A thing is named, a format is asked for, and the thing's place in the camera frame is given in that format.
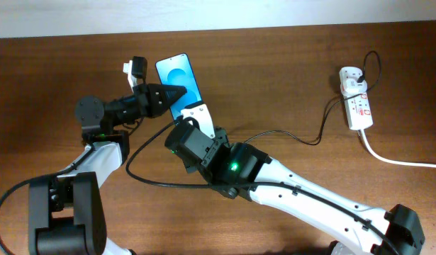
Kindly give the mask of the blue screen smartphone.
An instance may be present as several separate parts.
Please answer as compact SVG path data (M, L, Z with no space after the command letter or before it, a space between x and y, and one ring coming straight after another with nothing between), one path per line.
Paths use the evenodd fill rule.
M161 84L186 88L186 93L170 107L173 119L178 118L181 114L180 111L186 106L202 100L196 77L186 53L156 62L155 69Z

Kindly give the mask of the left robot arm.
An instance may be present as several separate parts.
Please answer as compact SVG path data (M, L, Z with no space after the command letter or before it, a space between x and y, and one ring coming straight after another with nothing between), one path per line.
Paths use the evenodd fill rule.
M30 254L133 253L108 238L99 189L128 158L130 133L121 126L161 116L184 94L183 86L139 84L120 99L77 102L84 151L66 169L29 185Z

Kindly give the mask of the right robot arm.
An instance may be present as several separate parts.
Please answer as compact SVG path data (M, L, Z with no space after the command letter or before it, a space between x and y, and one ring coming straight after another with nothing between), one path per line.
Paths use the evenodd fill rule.
M276 208L329 234L329 254L419 254L425 243L414 210L398 204L386 211L342 197L250 144L229 144L224 130L210 138L182 123L164 145L202 175L205 188Z

